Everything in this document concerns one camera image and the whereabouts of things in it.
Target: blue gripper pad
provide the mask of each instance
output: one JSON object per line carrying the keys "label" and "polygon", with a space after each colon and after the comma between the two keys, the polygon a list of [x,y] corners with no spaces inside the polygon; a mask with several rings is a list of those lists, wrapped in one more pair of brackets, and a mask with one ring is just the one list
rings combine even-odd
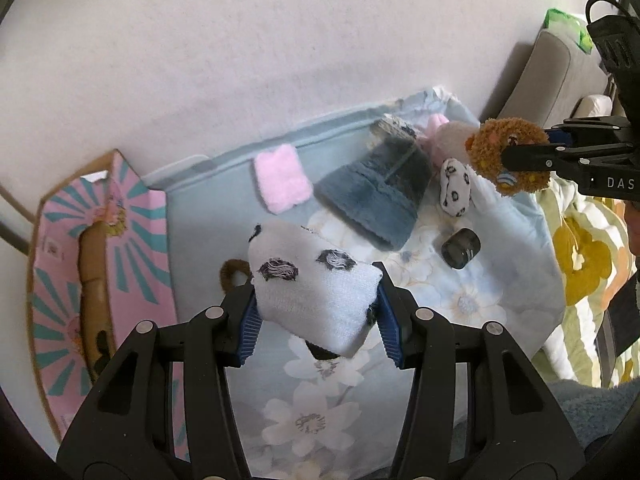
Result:
{"label": "blue gripper pad", "polygon": [[249,305],[244,311],[240,322],[240,341],[238,344],[238,360],[242,366],[246,359],[254,353],[255,343],[262,326],[262,318],[258,313],[255,295],[252,296]]}
{"label": "blue gripper pad", "polygon": [[402,365],[402,347],[400,339],[400,327],[394,314],[389,299],[382,285],[378,285],[378,327],[382,342],[385,345],[386,356],[399,368]]}
{"label": "blue gripper pad", "polygon": [[552,144],[565,144],[567,146],[574,145],[574,138],[569,132],[564,131],[562,128],[552,128],[547,130],[546,136]]}

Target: white spotted plush toy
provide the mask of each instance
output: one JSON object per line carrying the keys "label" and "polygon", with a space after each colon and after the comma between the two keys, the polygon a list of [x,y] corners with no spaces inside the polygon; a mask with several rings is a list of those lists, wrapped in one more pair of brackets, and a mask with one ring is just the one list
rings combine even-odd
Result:
{"label": "white spotted plush toy", "polygon": [[440,169],[440,205],[451,216],[462,216],[469,209],[471,180],[466,166],[448,158]]}
{"label": "white spotted plush toy", "polygon": [[263,319],[341,356],[362,346],[374,323],[378,268],[279,219],[255,227],[249,265]]}

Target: green package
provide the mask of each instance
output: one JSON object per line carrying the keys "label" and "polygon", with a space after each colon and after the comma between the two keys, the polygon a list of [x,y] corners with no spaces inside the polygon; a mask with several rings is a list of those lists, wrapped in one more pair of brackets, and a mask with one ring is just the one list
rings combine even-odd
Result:
{"label": "green package", "polygon": [[593,41],[587,32],[587,24],[577,16],[559,9],[549,9],[546,12],[544,28],[568,36],[585,54],[590,54],[593,50]]}

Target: blue towel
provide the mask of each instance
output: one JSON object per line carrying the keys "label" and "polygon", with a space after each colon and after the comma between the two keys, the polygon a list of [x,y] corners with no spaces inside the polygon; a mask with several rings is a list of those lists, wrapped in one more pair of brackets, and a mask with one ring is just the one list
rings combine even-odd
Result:
{"label": "blue towel", "polygon": [[546,132],[546,136],[552,144],[566,144],[567,146],[574,145],[574,138],[569,132],[564,131],[562,128],[548,130]]}
{"label": "blue towel", "polygon": [[548,387],[583,448],[613,433],[640,394],[639,379],[612,389],[590,388],[575,381],[558,381]]}
{"label": "blue towel", "polygon": [[430,178],[430,162],[412,140],[388,137],[324,177],[315,190],[373,244],[398,250],[411,235]]}

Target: pink fabric square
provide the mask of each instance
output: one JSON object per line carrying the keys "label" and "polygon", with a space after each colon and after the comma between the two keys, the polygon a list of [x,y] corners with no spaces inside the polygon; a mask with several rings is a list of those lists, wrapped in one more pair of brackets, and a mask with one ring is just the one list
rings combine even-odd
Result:
{"label": "pink fabric square", "polygon": [[442,166],[447,156],[436,142],[436,132],[439,127],[448,122],[449,120],[442,114],[431,114],[422,134],[415,139],[416,144],[431,157],[431,162],[437,168]]}
{"label": "pink fabric square", "polygon": [[291,144],[283,144],[274,152],[259,153],[254,165],[260,194],[274,215],[311,198],[313,186]]}

